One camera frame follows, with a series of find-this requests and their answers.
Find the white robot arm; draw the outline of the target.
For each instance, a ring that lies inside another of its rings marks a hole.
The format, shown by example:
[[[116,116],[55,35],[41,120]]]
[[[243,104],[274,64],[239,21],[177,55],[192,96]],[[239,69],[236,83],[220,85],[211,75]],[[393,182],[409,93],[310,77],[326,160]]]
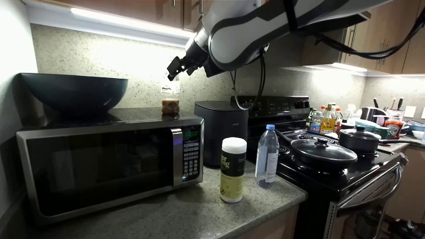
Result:
[[[422,27],[419,14],[406,37],[379,52],[358,52],[325,32],[365,21],[365,14],[390,0],[213,0],[201,27],[185,44],[183,57],[167,67],[172,81],[180,72],[203,68],[207,77],[231,72],[258,59],[270,41],[306,33],[338,52],[381,60],[398,52]]]

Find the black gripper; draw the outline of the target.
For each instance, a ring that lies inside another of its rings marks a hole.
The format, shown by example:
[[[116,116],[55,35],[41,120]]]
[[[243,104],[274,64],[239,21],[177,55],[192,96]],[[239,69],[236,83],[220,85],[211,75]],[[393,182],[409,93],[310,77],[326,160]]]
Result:
[[[183,59],[173,57],[167,67],[167,79],[172,81],[180,72],[191,75],[193,71],[200,68],[204,63],[203,53],[185,55]]]

